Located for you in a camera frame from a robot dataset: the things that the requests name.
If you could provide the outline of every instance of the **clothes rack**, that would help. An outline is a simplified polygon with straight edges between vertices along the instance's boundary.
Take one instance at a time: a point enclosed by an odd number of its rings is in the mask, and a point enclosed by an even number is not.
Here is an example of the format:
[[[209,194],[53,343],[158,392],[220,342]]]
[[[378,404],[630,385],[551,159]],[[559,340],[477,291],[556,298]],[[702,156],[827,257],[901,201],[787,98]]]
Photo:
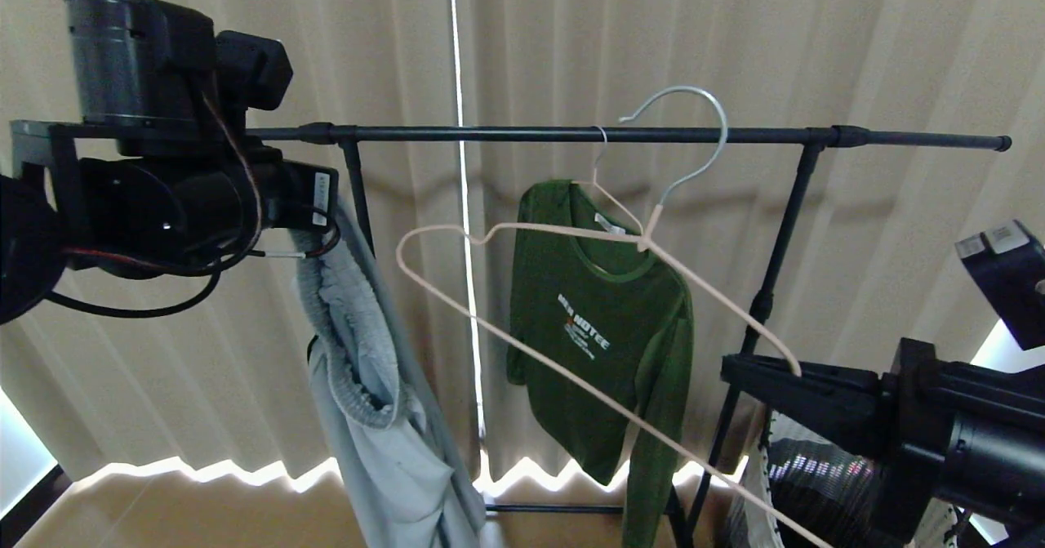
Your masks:
[[[373,235],[367,207],[366,187],[359,158],[361,142],[623,142],[623,143],[715,143],[719,138],[717,128],[605,128],[603,132],[591,128],[516,128],[516,127],[364,127],[363,124],[332,124],[317,122],[298,128],[269,128],[250,130],[249,135],[268,141],[302,141],[309,143],[335,143],[344,153],[349,174],[352,201],[359,228],[373,251]],[[876,132],[852,124],[834,124],[831,128],[730,128],[729,143],[794,143],[802,145],[802,156],[787,206],[773,243],[773,250],[766,267],[762,287],[751,300],[750,315],[765,323],[772,313],[773,288],[780,276],[798,213],[802,210],[810,179],[816,170],[817,160],[827,149],[851,149],[865,145],[933,146],[948,149],[975,149],[1006,151],[1012,146],[1007,136],[967,136],[952,134],[923,134],[911,132]],[[754,353],[759,334],[747,327],[740,347],[741,355]],[[729,386],[725,402],[719,412],[715,438],[709,462],[717,465],[722,454],[726,433],[733,423],[740,390]],[[679,548],[693,548],[700,511],[707,498],[711,477],[704,473],[693,504],[687,512],[675,488],[672,488],[665,515],[671,524],[672,534]],[[618,505],[542,505],[493,504],[487,511],[530,511],[555,513],[621,513]]]

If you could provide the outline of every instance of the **green sweatshirt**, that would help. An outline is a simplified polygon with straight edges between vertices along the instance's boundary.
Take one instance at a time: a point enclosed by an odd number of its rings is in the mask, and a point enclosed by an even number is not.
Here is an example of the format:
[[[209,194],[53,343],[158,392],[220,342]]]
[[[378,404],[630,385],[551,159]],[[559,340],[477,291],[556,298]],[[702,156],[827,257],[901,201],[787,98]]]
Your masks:
[[[519,222],[634,233],[570,181],[534,184]],[[512,269],[511,333],[674,439],[690,384],[693,306],[681,277],[634,244],[519,230]],[[522,351],[508,351],[508,381],[526,385],[541,427],[607,484],[627,418]],[[648,548],[668,503],[678,456],[642,432],[631,452],[624,546]]]

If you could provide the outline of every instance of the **curtain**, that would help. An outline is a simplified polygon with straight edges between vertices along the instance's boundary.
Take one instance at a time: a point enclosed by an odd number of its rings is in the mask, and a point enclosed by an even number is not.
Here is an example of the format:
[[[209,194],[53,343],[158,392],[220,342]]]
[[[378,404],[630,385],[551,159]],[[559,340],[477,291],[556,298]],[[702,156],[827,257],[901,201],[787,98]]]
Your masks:
[[[212,17],[216,30],[279,39],[295,68],[276,112],[254,127],[328,120],[455,124],[448,0],[165,0]],[[0,0],[0,120],[79,120],[62,0]],[[0,163],[10,173],[4,123]],[[274,143],[291,160],[342,172],[340,151]],[[78,142],[80,156],[115,158],[110,141]],[[457,436],[478,464],[467,322],[408,284],[393,251],[409,229],[461,218],[460,161],[448,143],[364,143],[378,265],[414,336],[422,365]],[[281,230],[262,246],[292,249]],[[425,239],[411,264],[466,298],[463,244]],[[293,261],[248,259],[225,273],[199,307],[164,319],[96,318],[48,302],[0,328],[5,392],[75,479],[110,462],[178,456],[202,467],[231,459],[247,471],[282,460],[292,476],[330,455],[307,390]],[[67,272],[57,290],[111,306],[170,304],[200,280],[116,279]]]
[[[1045,232],[1043,0],[458,0],[464,110],[474,124],[616,124],[670,84],[713,91],[735,127],[864,124],[1011,134],[1005,154],[868,146],[826,151],[776,284],[769,327],[806,361],[887,370],[900,337],[970,360],[997,321],[952,244],[1008,218]],[[717,124],[689,95],[640,124]],[[586,143],[470,145],[472,230],[514,221],[527,187],[587,179]],[[794,178],[798,146],[730,145],[676,190],[656,239],[747,306]],[[600,180],[640,218],[711,146],[623,145]],[[508,324],[512,237],[475,249],[482,315]],[[694,291],[696,344],[683,443],[706,455],[726,387],[719,358],[744,324]],[[505,344],[482,346],[494,479],[529,456],[567,456],[507,384]],[[764,342],[759,353],[774,353]],[[751,411],[745,399],[727,455]],[[732,464],[726,465],[730,470]]]

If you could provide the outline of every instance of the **floor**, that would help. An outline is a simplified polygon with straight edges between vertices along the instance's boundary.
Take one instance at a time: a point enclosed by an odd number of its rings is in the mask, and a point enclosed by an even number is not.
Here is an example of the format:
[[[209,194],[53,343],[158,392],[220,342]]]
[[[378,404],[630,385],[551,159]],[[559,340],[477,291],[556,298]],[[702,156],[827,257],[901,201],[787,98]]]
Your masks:
[[[692,496],[687,489],[684,496]],[[656,548],[673,545],[667,520]],[[698,546],[704,534],[698,533]],[[484,548],[617,547],[620,517],[505,513],[490,517]],[[364,548],[340,478],[298,493],[285,479],[253,486],[232,476],[198,482],[183,473],[111,475],[76,484],[17,548]]]

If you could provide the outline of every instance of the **silver hanger hook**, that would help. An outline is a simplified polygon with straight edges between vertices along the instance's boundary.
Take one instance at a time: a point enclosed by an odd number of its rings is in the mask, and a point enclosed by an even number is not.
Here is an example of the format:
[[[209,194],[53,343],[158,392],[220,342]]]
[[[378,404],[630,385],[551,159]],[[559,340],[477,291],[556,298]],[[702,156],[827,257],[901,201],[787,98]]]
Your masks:
[[[606,131],[603,130],[601,124],[597,124],[596,130],[602,132],[602,146],[599,149],[599,154],[595,157],[595,163],[591,165],[591,182],[597,183],[599,180],[599,161],[602,160],[602,155],[606,154],[606,147],[609,146],[609,137],[606,136]]]
[[[724,149],[726,140],[729,138],[729,124],[726,122],[725,110],[722,109],[722,104],[720,104],[720,101],[715,97],[715,95],[709,93],[709,91],[704,91],[699,87],[690,87],[684,85],[677,87],[668,87],[667,89],[660,91],[659,93],[653,95],[652,97],[646,98],[646,102],[643,104],[637,110],[635,110],[635,113],[631,113],[631,115],[620,117],[618,121],[621,123],[634,121],[635,119],[638,118],[640,115],[642,115],[644,110],[649,108],[650,105],[656,102],[657,98],[664,97],[665,95],[669,95],[672,93],[691,93],[694,95],[700,95],[703,98],[707,98],[707,100],[715,108],[716,113],[718,113],[719,116],[719,141],[718,145],[715,146],[715,151],[712,154],[712,157],[707,159],[707,162],[705,162],[704,165],[702,165],[700,168],[697,168],[693,173],[690,173],[689,175],[683,176],[681,179],[676,180],[674,183],[669,184],[668,188],[664,190],[664,195],[660,196],[660,201],[657,202],[657,205],[664,205],[664,203],[668,201],[668,196],[671,195],[671,191],[675,190],[675,188],[678,187],[679,184],[682,184],[687,181],[691,181],[695,179],[695,177],[699,177],[704,170],[707,170],[707,168],[715,163],[719,155],[722,154],[722,149]]]

